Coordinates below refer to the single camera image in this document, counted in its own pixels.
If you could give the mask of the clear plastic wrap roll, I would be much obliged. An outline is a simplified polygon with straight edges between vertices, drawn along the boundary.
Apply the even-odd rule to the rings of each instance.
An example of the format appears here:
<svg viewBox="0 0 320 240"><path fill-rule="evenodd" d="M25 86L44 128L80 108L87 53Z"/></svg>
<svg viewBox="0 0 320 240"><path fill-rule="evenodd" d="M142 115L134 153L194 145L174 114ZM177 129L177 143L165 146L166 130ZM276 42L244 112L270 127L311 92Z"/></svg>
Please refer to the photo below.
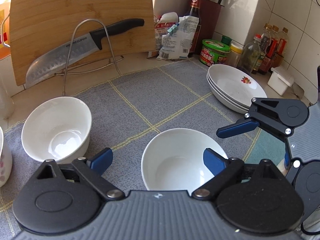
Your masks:
<svg viewBox="0 0 320 240"><path fill-rule="evenodd" d="M0 78L0 111L1 119L8 119L12 116L15 105L12 98L7 93L2 77Z"/></svg>

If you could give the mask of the white fruit-print plate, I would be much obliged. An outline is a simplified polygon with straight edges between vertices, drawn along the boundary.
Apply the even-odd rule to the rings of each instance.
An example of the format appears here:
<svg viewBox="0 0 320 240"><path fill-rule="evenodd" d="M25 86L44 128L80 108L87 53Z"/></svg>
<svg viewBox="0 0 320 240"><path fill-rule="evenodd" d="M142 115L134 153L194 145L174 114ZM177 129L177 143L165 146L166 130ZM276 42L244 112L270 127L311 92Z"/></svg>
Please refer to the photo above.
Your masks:
<svg viewBox="0 0 320 240"><path fill-rule="evenodd" d="M247 110L248 110L248 108L242 107L242 106L238 105L237 103L232 102L230 99L228 99L228 98L227 98L226 96L224 96L222 93L220 93L220 92L212 85L212 83L211 83L209 80L207 80L207 81L208 81L208 84L209 84L209 86L210 86L210 90L211 90L211 89L215 90L220 96L222 96L224 99L226 99L226 100L229 101L230 103L236 105L237 107L244 108L244 109L247 109Z"/></svg>
<svg viewBox="0 0 320 240"><path fill-rule="evenodd" d="M267 98L257 81L234 67L214 64L208 69L208 77L218 92L242 107L249 108L253 98Z"/></svg>

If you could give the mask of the black-handled santoku knife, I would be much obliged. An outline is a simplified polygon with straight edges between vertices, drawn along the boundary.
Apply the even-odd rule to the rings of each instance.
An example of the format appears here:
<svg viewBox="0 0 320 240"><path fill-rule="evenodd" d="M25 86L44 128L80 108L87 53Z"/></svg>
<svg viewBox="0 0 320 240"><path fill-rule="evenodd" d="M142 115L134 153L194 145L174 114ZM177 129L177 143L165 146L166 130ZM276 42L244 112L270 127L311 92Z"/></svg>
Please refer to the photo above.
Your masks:
<svg viewBox="0 0 320 240"><path fill-rule="evenodd" d="M142 18L129 18L114 24L102 27L74 38L59 47L56 47L42 56L35 59L30 65L25 85L30 88L63 70L66 63L74 64L81 59L88 57L96 51L102 50L102 39L122 34L130 29L142 27Z"/></svg>

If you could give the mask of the yellow-capped spice jar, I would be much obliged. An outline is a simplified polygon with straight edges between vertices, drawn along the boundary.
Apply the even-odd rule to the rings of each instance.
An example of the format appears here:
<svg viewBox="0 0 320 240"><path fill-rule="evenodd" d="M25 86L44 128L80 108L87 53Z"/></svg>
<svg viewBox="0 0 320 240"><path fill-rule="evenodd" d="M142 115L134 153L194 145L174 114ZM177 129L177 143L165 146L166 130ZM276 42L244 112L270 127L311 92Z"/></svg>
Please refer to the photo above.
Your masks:
<svg viewBox="0 0 320 240"><path fill-rule="evenodd" d="M238 62L240 60L240 56L243 51L243 46L231 42L230 44L230 52L227 56L226 64L232 67L236 67L238 65Z"/></svg>

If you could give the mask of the green-lidded sauce jar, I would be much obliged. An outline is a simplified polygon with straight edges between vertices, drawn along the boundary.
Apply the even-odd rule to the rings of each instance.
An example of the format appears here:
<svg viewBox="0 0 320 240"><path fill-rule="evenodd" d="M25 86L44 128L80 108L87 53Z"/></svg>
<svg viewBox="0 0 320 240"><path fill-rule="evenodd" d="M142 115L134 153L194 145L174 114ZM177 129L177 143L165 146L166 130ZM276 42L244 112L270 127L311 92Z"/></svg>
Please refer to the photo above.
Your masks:
<svg viewBox="0 0 320 240"><path fill-rule="evenodd" d="M203 40L202 50L200 53L199 61L210 67L213 64L224 64L230 47L222 42L216 40Z"/></svg>

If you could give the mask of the grey and teal dish towel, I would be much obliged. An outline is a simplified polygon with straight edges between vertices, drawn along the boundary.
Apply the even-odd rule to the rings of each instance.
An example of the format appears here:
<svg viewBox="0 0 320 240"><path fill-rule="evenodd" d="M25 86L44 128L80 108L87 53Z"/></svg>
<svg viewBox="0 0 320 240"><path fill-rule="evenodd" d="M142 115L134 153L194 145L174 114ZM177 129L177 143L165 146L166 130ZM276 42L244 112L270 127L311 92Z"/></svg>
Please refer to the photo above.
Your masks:
<svg viewBox="0 0 320 240"><path fill-rule="evenodd" d="M216 136L219 127L234 123L242 115L211 94L206 73L199 63L183 61L123 75L76 95L92 113L86 157L111 148L113 162L103 177L126 194L145 190L140 171L144 148L158 133L172 128L200 131L213 138L228 156L245 162L259 163L267 158L277 165L284 157L284 144L259 128L227 139ZM4 133L12 150L13 167L1 188L1 239L12 239L20 232L12 202L40 165L22 147L24 119Z"/></svg>

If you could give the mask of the bamboo cutting board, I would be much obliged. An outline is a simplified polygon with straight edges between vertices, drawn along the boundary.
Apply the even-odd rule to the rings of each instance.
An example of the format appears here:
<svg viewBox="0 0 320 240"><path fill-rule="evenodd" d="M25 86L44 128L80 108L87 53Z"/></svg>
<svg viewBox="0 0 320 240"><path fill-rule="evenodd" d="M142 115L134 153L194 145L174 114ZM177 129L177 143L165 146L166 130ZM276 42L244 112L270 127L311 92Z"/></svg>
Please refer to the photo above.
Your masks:
<svg viewBox="0 0 320 240"><path fill-rule="evenodd" d="M103 39L103 49L84 62L154 50L152 0L11 0L10 49L17 85L25 83L35 59L72 36L129 18L142 18L144 25Z"/></svg>

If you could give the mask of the clear glass oil bottle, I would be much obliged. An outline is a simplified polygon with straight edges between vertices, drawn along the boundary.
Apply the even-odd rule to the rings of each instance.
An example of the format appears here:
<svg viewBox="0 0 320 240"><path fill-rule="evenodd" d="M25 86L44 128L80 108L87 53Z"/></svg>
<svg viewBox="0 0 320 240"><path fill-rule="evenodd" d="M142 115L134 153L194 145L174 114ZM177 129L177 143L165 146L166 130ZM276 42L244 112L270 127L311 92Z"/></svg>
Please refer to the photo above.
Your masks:
<svg viewBox="0 0 320 240"><path fill-rule="evenodd" d="M251 74L257 60L259 59L261 53L260 41L261 35L255 35L253 41L245 45L240 56L237 68L248 75Z"/></svg>

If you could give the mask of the white clipped plastic bag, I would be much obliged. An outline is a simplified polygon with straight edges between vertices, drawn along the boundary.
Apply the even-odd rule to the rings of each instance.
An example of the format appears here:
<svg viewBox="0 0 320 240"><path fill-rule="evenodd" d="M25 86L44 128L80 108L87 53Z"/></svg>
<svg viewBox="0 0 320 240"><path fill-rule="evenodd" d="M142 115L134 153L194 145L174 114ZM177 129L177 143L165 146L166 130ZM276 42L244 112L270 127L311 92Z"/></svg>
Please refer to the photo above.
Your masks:
<svg viewBox="0 0 320 240"><path fill-rule="evenodd" d="M162 36L162 46L158 53L159 60L182 60L189 54L194 33L191 30L189 16L179 18L179 22L169 28Z"/></svg>

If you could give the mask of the dark soy sauce bottle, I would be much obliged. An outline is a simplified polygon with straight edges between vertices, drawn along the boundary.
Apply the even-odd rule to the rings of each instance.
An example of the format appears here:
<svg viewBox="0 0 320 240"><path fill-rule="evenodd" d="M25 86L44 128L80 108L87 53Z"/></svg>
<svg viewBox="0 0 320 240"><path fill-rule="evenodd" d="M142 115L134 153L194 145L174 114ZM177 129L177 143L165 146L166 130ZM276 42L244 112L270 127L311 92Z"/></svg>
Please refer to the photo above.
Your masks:
<svg viewBox="0 0 320 240"><path fill-rule="evenodd" d="M200 5L201 0L191 0L190 9L186 14L187 16L189 16L191 30L194 33L188 54L189 57L191 57L195 51L197 39L201 29Z"/></svg>

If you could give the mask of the white bowl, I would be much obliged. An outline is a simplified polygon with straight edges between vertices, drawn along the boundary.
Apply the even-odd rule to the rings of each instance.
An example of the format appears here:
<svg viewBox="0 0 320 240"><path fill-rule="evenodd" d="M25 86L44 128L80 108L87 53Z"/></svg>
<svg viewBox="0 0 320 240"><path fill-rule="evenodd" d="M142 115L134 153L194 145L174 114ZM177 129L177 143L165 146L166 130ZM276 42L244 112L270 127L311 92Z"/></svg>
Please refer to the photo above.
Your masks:
<svg viewBox="0 0 320 240"><path fill-rule="evenodd" d="M0 187L9 179L12 170L12 153L0 127Z"/></svg>
<svg viewBox="0 0 320 240"><path fill-rule="evenodd" d="M88 149L92 114L80 99L50 99L27 117L21 133L25 153L35 161L54 159L59 164L83 157Z"/></svg>
<svg viewBox="0 0 320 240"><path fill-rule="evenodd" d="M174 128L156 135L142 155L145 187L150 191L187 190L192 194L214 177L203 162L207 148L227 158L214 139L193 129Z"/></svg>

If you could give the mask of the white plastic seasoning box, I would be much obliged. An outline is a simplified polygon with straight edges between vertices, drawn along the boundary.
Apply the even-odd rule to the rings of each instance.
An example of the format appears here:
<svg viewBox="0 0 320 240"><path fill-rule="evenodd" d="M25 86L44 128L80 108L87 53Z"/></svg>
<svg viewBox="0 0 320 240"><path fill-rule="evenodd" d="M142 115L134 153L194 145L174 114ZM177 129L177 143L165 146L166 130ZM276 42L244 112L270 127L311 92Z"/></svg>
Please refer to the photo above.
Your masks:
<svg viewBox="0 0 320 240"><path fill-rule="evenodd" d="M282 96L294 84L294 77L282 66L271 68L272 74L267 82L277 94Z"/></svg>

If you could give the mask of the orange cooking wine box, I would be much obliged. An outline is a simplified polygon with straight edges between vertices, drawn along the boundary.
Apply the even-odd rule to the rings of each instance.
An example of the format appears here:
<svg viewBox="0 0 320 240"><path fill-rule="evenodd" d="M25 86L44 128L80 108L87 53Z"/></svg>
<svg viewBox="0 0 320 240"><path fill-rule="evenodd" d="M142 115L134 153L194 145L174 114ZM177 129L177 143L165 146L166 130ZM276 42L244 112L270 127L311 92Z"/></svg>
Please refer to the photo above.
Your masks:
<svg viewBox="0 0 320 240"><path fill-rule="evenodd" d="M6 45L10 45L10 34L9 34L9 14L10 14L10 1L6 0L1 3L1 41L0 41L0 58L1 60L10 55L10 48Z"/></svg>

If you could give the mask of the red-white food bag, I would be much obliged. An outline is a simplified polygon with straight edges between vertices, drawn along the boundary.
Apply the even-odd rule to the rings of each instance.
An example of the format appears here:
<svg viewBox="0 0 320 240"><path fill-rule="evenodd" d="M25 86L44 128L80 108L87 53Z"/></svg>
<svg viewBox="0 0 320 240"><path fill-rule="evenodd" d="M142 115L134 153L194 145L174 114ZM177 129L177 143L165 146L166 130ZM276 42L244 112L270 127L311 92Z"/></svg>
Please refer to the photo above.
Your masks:
<svg viewBox="0 0 320 240"><path fill-rule="evenodd" d="M148 52L148 59L158 55L162 46L162 36L167 35L168 29L179 22L179 17L176 12L168 12L163 14L160 18L155 17L154 22L156 49Z"/></svg>

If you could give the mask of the stained white plate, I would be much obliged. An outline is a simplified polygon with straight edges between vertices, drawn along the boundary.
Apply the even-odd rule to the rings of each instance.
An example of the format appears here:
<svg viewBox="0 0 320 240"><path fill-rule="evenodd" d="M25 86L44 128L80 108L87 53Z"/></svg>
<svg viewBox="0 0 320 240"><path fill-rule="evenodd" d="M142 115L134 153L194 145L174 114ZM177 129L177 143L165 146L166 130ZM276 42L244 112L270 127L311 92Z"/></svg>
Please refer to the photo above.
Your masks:
<svg viewBox="0 0 320 240"><path fill-rule="evenodd" d="M248 112L247 109L244 108L240 108L237 107L236 105L230 103L229 101L227 101L226 99L224 99L222 96L220 96L215 90L211 89L212 93L214 94L214 96L217 98L217 100L219 100L223 105L225 105L227 108L240 113L240 114L245 114Z"/></svg>

